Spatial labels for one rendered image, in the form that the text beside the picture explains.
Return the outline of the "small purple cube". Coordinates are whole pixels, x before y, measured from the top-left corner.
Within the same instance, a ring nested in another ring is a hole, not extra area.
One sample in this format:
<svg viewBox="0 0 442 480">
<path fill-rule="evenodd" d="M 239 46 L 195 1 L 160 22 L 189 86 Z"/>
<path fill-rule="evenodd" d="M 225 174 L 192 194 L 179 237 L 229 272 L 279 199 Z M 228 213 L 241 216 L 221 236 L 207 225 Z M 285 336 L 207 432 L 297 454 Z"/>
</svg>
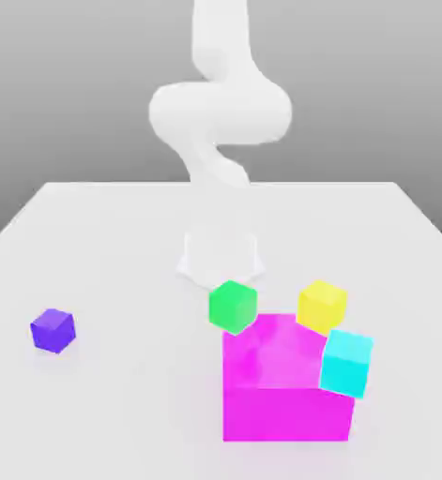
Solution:
<svg viewBox="0 0 442 480">
<path fill-rule="evenodd" d="M 55 308 L 46 309 L 30 329 L 34 345 L 51 353 L 61 353 L 76 338 L 73 315 Z"/>
</svg>

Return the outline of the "small yellow cube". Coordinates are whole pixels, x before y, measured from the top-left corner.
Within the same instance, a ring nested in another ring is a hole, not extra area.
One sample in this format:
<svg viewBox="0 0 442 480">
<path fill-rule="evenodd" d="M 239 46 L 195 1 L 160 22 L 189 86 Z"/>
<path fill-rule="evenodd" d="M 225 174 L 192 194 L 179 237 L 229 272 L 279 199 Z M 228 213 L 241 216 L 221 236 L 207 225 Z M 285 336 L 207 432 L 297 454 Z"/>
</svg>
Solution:
<svg viewBox="0 0 442 480">
<path fill-rule="evenodd" d="M 323 280 L 316 280 L 298 296 L 297 322 L 327 337 L 344 319 L 347 291 Z"/>
</svg>

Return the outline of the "small green cube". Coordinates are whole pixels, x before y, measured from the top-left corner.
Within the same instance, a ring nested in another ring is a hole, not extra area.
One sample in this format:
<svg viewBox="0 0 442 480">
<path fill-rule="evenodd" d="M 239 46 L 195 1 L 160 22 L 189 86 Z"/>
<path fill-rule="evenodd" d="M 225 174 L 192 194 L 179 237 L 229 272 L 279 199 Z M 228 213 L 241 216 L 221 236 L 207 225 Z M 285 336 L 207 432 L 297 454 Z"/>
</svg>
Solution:
<svg viewBox="0 0 442 480">
<path fill-rule="evenodd" d="M 258 292 L 247 285 L 227 280 L 208 296 L 209 321 L 238 335 L 257 317 Z"/>
</svg>

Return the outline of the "large magenta box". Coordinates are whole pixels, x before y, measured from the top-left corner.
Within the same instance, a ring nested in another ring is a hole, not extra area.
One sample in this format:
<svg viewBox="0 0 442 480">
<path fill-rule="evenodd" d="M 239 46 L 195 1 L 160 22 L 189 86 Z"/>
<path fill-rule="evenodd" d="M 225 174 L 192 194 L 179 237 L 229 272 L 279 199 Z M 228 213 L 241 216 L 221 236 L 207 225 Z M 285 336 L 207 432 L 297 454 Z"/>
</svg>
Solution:
<svg viewBox="0 0 442 480">
<path fill-rule="evenodd" d="M 294 314 L 260 313 L 222 338 L 226 442 L 345 442 L 355 400 L 319 387 L 327 338 Z"/>
</svg>

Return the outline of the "small cyan cube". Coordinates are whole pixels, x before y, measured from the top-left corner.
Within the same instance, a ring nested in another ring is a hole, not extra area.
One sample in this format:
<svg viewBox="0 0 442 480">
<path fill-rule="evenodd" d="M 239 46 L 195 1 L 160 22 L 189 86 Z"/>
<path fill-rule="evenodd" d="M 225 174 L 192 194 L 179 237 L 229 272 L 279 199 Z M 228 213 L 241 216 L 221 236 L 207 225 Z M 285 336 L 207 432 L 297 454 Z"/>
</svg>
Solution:
<svg viewBox="0 0 442 480">
<path fill-rule="evenodd" d="M 371 364 L 373 339 L 332 329 L 322 356 L 319 387 L 362 399 Z"/>
</svg>

